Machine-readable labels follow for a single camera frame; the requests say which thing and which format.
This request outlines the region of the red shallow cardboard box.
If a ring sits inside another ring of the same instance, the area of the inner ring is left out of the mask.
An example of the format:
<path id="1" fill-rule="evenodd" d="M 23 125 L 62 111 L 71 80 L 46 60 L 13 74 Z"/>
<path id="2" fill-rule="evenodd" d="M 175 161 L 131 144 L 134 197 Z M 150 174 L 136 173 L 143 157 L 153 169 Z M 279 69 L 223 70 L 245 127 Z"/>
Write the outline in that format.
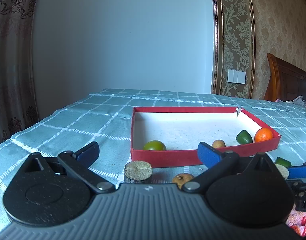
<path id="1" fill-rule="evenodd" d="M 237 134 L 247 130 L 254 137 L 269 128 L 273 139 L 241 145 Z M 200 165 L 197 147 L 223 140 L 221 152 L 234 151 L 241 157 L 278 148 L 281 135 L 242 107 L 135 107 L 132 113 L 130 153 L 133 161 L 146 161 L 153 168 Z M 145 151 L 152 140 L 163 142 L 166 151 Z"/>

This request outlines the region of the brown small round fruit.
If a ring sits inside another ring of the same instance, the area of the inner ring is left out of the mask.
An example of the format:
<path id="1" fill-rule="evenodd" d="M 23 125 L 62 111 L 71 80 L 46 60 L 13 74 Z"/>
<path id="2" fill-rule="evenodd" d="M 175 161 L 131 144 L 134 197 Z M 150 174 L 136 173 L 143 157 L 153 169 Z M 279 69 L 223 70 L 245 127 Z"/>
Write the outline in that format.
<path id="1" fill-rule="evenodd" d="M 176 184 L 177 187 L 181 189 L 185 183 L 191 181 L 193 178 L 194 176 L 189 173 L 180 173 L 174 176 L 172 183 Z"/>

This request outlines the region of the brown patterned curtain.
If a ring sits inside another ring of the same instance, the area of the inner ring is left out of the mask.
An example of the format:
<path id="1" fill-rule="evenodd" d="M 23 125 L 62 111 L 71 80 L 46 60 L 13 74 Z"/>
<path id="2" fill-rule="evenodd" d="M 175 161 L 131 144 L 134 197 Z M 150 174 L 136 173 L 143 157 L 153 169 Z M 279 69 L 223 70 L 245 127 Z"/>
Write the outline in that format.
<path id="1" fill-rule="evenodd" d="M 32 68 L 37 0 L 0 0 L 0 144 L 39 120 Z"/>

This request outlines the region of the green round fruit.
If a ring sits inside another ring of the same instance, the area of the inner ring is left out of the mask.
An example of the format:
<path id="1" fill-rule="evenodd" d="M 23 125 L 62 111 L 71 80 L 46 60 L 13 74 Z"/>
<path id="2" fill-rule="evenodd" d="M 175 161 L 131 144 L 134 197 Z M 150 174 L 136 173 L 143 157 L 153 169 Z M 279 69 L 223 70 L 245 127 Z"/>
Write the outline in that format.
<path id="1" fill-rule="evenodd" d="M 159 140 L 152 140 L 152 141 L 147 142 L 144 145 L 143 150 L 145 151 L 166 151 L 167 148 L 163 142 Z"/>

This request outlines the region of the teal checked tablecloth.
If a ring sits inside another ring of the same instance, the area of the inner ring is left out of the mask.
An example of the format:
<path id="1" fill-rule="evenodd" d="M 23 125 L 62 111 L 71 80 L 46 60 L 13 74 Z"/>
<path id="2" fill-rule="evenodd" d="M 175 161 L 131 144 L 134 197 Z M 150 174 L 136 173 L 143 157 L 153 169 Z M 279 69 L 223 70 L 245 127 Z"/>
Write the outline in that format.
<path id="1" fill-rule="evenodd" d="M 57 110 L 37 124 L 14 133 L 0 144 L 0 232 L 9 224 L 3 194 L 30 153 L 57 156 L 89 142 L 100 146 L 100 158 L 91 169 L 116 185 L 123 181 L 130 160 L 130 129 L 134 107 L 241 106 L 275 131 L 281 140 L 271 159 L 293 165 L 306 161 L 306 108 L 285 102 L 228 96 L 139 89 L 104 89 Z"/>

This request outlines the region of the gold wall frame moulding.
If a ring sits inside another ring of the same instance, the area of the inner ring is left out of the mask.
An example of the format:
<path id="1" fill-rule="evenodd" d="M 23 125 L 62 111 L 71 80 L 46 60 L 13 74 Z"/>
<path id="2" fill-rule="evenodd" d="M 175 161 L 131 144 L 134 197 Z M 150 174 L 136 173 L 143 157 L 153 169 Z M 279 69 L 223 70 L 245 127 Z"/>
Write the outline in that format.
<path id="1" fill-rule="evenodd" d="M 251 98 L 255 74 L 255 19 L 252 0 L 213 0 L 212 93 Z M 228 83 L 228 70 L 246 72 L 246 84 Z"/>

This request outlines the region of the green cut fruit piece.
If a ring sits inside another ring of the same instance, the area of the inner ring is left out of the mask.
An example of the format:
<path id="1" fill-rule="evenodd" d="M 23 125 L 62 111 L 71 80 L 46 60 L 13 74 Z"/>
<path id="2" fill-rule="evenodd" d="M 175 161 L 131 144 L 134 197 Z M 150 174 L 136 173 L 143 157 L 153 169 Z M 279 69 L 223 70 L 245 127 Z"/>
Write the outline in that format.
<path id="1" fill-rule="evenodd" d="M 253 139 L 247 130 L 240 131 L 236 136 L 236 141 L 241 145 L 252 144 Z"/>

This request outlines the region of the pink floral cloth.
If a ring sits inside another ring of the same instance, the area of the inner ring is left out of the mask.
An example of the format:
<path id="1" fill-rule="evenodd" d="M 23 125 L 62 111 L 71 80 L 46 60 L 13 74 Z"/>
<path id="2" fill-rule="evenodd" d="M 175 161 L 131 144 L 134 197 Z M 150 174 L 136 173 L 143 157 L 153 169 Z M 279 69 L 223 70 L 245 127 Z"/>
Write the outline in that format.
<path id="1" fill-rule="evenodd" d="M 292 209 L 286 224 L 301 237 L 306 236 L 306 212 Z"/>

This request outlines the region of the wooden headboard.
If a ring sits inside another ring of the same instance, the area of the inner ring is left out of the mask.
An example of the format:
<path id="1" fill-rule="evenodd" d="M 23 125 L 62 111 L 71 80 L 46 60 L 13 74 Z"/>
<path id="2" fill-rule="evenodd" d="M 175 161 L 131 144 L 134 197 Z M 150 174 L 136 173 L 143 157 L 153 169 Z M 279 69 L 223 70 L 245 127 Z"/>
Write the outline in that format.
<path id="1" fill-rule="evenodd" d="M 289 101 L 298 96 L 306 100 L 306 72 L 271 53 L 267 58 L 271 76 L 264 100 Z"/>

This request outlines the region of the brown longan fruit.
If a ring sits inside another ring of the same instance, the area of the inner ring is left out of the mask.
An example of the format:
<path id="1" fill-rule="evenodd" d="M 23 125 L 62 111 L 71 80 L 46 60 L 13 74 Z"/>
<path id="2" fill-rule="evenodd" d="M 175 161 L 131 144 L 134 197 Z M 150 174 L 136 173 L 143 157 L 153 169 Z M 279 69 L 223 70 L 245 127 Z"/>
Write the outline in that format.
<path id="1" fill-rule="evenodd" d="M 226 144 L 223 140 L 215 140 L 213 143 L 212 143 L 212 147 L 213 148 L 222 148 L 222 147 L 226 147 Z"/>

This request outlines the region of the white wall light switch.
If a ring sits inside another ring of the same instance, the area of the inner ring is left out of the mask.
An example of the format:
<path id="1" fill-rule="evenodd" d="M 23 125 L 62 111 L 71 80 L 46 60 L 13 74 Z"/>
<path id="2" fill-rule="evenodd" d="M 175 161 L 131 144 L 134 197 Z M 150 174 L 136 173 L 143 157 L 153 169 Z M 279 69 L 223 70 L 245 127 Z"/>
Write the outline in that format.
<path id="1" fill-rule="evenodd" d="M 227 75 L 227 82 L 243 85 L 246 84 L 246 72 L 229 69 Z"/>

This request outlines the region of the orange mandarin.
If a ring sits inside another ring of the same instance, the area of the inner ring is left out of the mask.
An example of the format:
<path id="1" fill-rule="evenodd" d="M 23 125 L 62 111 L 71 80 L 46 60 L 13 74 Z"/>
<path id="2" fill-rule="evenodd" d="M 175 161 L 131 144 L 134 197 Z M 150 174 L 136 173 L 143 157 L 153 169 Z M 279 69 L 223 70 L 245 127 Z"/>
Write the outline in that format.
<path id="1" fill-rule="evenodd" d="M 261 128 L 259 129 L 254 137 L 255 142 L 267 141 L 273 139 L 273 133 L 269 128 Z"/>

